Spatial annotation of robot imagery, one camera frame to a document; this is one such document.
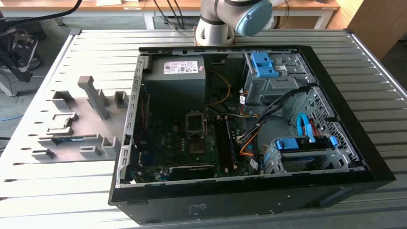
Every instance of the table leg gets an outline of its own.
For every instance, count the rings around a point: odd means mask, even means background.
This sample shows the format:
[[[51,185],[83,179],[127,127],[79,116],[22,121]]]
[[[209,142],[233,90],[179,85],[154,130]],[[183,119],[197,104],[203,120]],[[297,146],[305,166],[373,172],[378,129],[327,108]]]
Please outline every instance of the table leg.
[[[314,27],[317,30],[325,30],[326,29],[326,27],[330,23],[331,17],[334,15],[334,12],[335,12],[334,10],[325,10],[323,11],[323,15],[319,16],[319,19],[318,19],[315,27]]]
[[[143,12],[143,17],[145,17],[145,23],[146,23],[146,29],[147,30],[155,30],[154,16],[155,16],[154,11]]]
[[[7,96],[12,97],[18,95],[18,91],[14,90],[12,93],[12,89],[11,89],[11,84],[10,81],[6,79],[6,75],[3,75],[0,73],[0,90],[4,91],[4,93],[7,94]]]

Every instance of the ram slot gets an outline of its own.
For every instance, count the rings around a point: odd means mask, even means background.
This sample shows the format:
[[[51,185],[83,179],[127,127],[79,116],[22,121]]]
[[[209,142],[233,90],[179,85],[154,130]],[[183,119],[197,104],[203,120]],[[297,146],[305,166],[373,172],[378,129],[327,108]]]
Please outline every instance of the ram slot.
[[[215,122],[217,144],[221,168],[226,173],[237,168],[235,147],[231,136],[231,128],[226,118],[218,118]]]

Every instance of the blue clip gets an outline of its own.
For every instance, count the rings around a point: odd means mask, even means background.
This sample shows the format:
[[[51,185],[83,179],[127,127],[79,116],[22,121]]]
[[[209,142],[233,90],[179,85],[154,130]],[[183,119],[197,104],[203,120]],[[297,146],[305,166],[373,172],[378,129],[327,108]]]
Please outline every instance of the blue clip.
[[[265,157],[265,162],[267,162],[269,157],[270,157],[270,152],[267,152],[267,155]]]
[[[337,140],[335,136],[331,136],[331,137],[330,137],[330,141],[331,141],[334,147],[337,148],[338,145],[339,145],[339,143],[338,143],[338,140]]]
[[[298,141],[295,138],[282,138],[281,141],[283,143],[285,149],[298,149],[299,148]]]
[[[305,126],[306,126],[306,133],[303,134],[303,128],[301,125],[301,121],[305,122]],[[315,138],[314,138],[314,134],[313,134],[313,126],[311,123],[309,121],[309,117],[305,113],[299,113],[298,115],[298,132],[299,135],[307,135],[310,138],[310,142],[314,143],[315,142]]]
[[[267,52],[254,52],[253,62],[259,78],[279,77],[279,72],[277,72],[274,69],[274,61],[270,59]]]
[[[283,144],[282,144],[281,140],[275,141],[275,146],[278,147],[278,150],[283,149]]]

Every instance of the sticker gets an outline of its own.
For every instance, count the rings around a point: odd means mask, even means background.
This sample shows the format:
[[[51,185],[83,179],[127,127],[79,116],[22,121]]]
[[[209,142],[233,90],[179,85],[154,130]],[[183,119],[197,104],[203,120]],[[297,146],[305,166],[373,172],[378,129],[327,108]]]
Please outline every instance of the sticker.
[[[173,61],[165,63],[165,74],[198,73],[198,61]]]
[[[286,68],[285,65],[275,66],[274,68],[275,68],[275,70],[278,70],[278,71],[282,71],[282,70],[286,70],[286,71],[287,71],[287,68]]]
[[[125,10],[142,10],[141,7],[123,7]]]
[[[259,164],[258,164],[258,162],[255,162],[254,159],[250,160],[250,165],[253,166],[253,168],[254,168],[255,170],[258,170]]]
[[[191,216],[201,215],[202,212],[205,212],[209,208],[207,204],[195,204],[189,206],[189,212]]]
[[[243,95],[241,95],[241,104],[246,104],[246,97]]]

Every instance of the orange wire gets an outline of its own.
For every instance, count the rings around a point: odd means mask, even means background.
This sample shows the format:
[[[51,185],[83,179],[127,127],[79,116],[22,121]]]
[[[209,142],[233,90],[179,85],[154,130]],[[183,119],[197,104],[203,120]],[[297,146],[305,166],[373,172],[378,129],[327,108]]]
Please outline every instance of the orange wire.
[[[225,81],[225,83],[229,86],[227,96],[221,101],[207,104],[207,105],[218,105],[218,104],[223,103],[223,101],[226,101],[231,95],[231,84],[230,84],[229,80],[223,77],[223,75],[221,75],[218,72],[215,72],[215,71],[209,71],[209,72],[215,73],[215,75],[218,75],[221,77],[221,79]]]
[[[246,152],[242,152],[242,154],[241,155],[246,155],[246,156],[254,156],[254,154],[253,153],[246,153]]]
[[[311,122],[311,126],[313,126],[313,130],[314,130],[314,132],[315,132],[315,135],[317,135],[317,136],[321,136],[319,130],[318,130],[318,128],[317,128],[314,122]]]
[[[258,130],[258,132],[253,135],[253,137],[249,139],[247,143],[246,143],[245,146],[242,147],[241,152],[239,152],[241,155],[242,155],[242,153],[243,153],[246,147],[249,146],[249,144],[251,143],[251,141],[253,141],[254,138],[257,137],[257,135],[258,135],[259,132],[261,132],[261,130]]]
[[[243,107],[245,107],[245,105],[242,105],[242,107],[241,107],[241,115],[243,115],[243,116],[250,116],[249,114],[245,114],[245,113],[243,113]]]

